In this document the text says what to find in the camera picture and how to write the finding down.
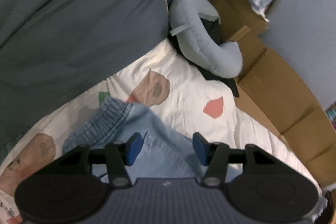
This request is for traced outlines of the light blue denim pants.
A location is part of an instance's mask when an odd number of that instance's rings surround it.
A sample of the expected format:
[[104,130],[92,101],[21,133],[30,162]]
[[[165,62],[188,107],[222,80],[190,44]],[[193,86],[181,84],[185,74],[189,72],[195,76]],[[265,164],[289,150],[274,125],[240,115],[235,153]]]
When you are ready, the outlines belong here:
[[175,131],[150,108],[108,97],[96,114],[71,133],[62,146],[66,154],[77,146],[102,149],[115,141],[126,142],[140,133],[143,146],[134,164],[127,167],[132,182],[138,178],[202,178],[206,167],[194,152],[192,140]]

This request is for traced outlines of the cream bear print bedsheet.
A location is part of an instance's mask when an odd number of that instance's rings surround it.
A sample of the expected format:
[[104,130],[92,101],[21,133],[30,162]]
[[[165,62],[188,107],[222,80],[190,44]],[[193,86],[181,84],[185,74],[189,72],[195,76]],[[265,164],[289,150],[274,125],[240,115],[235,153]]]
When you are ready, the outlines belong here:
[[181,144],[193,133],[234,148],[253,143],[306,177],[311,174],[279,138],[278,130],[246,94],[206,80],[168,40],[115,75],[95,85],[38,121],[21,139],[1,149],[1,223],[21,223],[14,191],[27,176],[62,155],[70,135],[90,120],[107,97],[127,112],[118,123],[148,111]]

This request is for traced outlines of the brown cardboard sheet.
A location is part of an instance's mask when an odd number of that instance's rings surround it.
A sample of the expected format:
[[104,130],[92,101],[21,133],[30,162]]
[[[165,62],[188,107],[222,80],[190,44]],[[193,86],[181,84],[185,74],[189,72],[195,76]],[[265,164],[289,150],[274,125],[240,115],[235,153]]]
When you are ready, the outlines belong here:
[[315,96],[290,65],[264,45],[268,23],[247,0],[211,1],[225,42],[238,42],[243,68],[240,104],[296,154],[320,187],[335,188],[335,129]]

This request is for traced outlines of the grey neck pillow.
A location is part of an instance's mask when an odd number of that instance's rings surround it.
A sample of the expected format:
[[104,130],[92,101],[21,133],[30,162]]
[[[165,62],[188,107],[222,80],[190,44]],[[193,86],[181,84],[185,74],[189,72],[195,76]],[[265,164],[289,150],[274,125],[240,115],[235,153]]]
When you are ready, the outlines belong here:
[[236,41],[215,43],[202,20],[221,23],[208,0],[173,0],[169,12],[170,34],[177,38],[185,58],[224,79],[239,75],[243,57]]

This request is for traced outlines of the dark grey quilt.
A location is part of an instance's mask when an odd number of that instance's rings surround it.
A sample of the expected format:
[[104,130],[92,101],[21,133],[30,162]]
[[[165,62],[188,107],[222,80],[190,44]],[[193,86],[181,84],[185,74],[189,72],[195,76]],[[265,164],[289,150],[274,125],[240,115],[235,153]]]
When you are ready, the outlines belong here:
[[167,37],[165,0],[1,0],[1,157]]

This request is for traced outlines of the grey upholstered headboard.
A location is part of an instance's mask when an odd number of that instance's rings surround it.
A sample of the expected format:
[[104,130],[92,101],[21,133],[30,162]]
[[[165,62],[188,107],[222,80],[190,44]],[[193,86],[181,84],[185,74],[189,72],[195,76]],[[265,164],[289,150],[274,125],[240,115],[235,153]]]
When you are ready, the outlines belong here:
[[327,109],[335,102],[335,0],[274,0],[262,41]]

